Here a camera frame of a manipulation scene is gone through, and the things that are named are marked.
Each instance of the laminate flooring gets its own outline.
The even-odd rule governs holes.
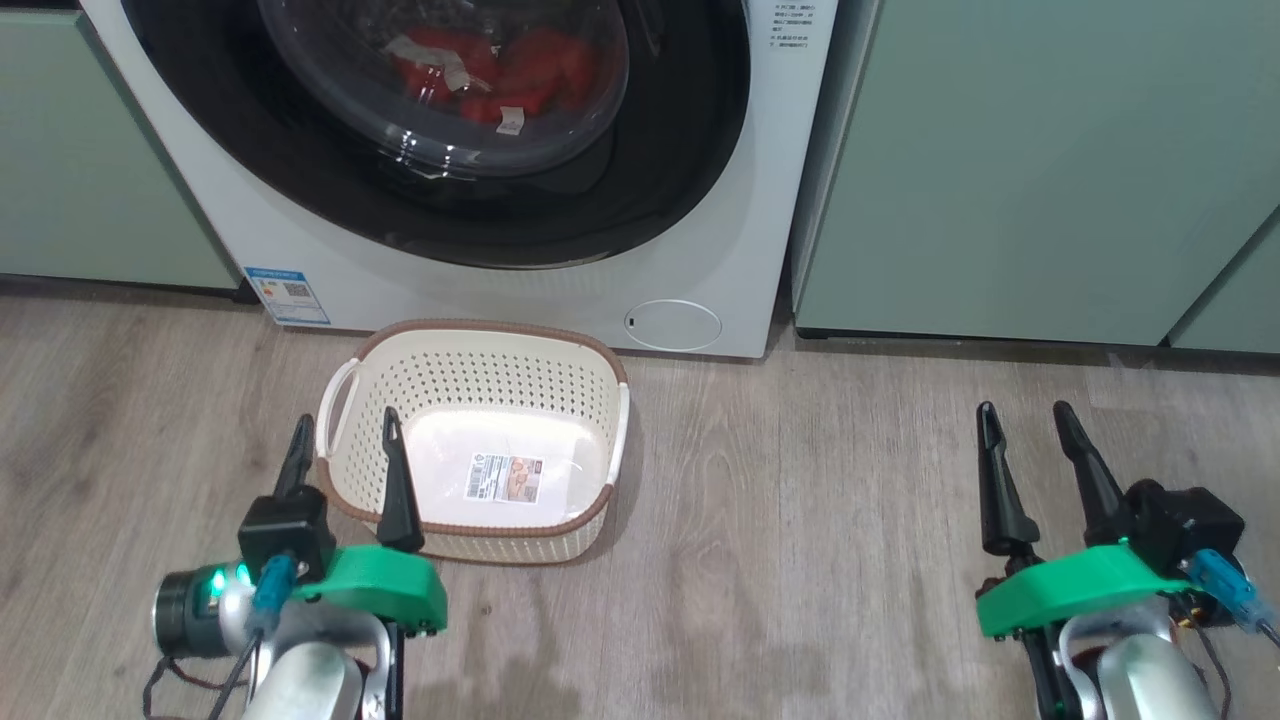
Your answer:
[[[223,300],[0,279],[0,717],[138,716],[156,583],[236,556],[294,420],[360,342]],[[974,615],[1001,568],[979,547],[988,398],[1042,556],[1083,547],[1062,398],[1123,484],[1204,484],[1244,514],[1240,556],[1280,598],[1275,361],[804,342],[780,323],[760,361],[623,363],[634,415],[598,544],[559,568],[439,564],[452,625],[410,643],[406,719],[1029,717],[1020,647]],[[1213,637],[1233,717],[1274,716],[1276,651]],[[178,717],[211,701],[172,678],[155,696]]]

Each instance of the door glass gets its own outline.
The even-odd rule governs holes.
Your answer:
[[[584,150],[627,82],[614,0],[259,0],[332,113],[424,174],[511,177]]]

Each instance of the brown basket rim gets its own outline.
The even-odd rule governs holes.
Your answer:
[[[479,331],[479,332],[494,332],[494,333],[508,333],[508,334],[524,334],[531,337],[541,337],[547,340],[558,340],[562,342],[571,342],[573,345],[581,345],[595,351],[596,355],[604,357],[604,361],[609,364],[613,369],[613,375],[620,383],[627,382],[627,372],[622,366],[622,360],[618,355],[609,350],[609,346],[595,340],[591,336],[585,336],[582,333],[575,333],[571,331],[562,331],[557,328],[544,328],[541,325],[524,325],[520,323],[494,323],[489,320],[404,320],[403,323],[396,323],[394,325],[388,325],[376,333],[369,336],[369,338],[356,350],[356,360],[364,361],[369,357],[369,354],[374,351],[375,347],[385,342],[387,340],[416,331]]]
[[[333,477],[329,474],[329,460],[325,457],[317,457],[315,461],[316,474],[320,477],[320,492],[329,498],[329,502],[334,505],[342,512],[351,515],[357,520],[365,523],[378,523],[383,516],[378,512],[370,512],[367,510],[361,510],[355,505],[347,502],[340,495],[338,495],[338,488],[333,486]],[[554,538],[559,536],[567,536],[568,533],[575,533],[593,519],[599,515],[609,503],[609,497],[613,495],[613,484],[605,483],[600,488],[600,495],[595,496],[595,502],[591,503],[581,515],[573,518],[572,520],[566,520],[559,525],[549,525],[543,528],[494,528],[484,525],[445,525],[442,523],[421,523],[424,533],[435,533],[439,536],[461,536],[471,538]]]

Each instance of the front-loading washing machine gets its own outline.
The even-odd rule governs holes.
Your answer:
[[[836,0],[83,0],[276,322],[760,356]]]

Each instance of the cabinet door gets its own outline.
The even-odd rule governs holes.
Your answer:
[[[1174,347],[1280,352],[1280,209],[1170,340]]]
[[[886,0],[803,328],[1156,343],[1280,197],[1280,3]]]
[[[0,10],[0,273],[238,284],[81,13]]]

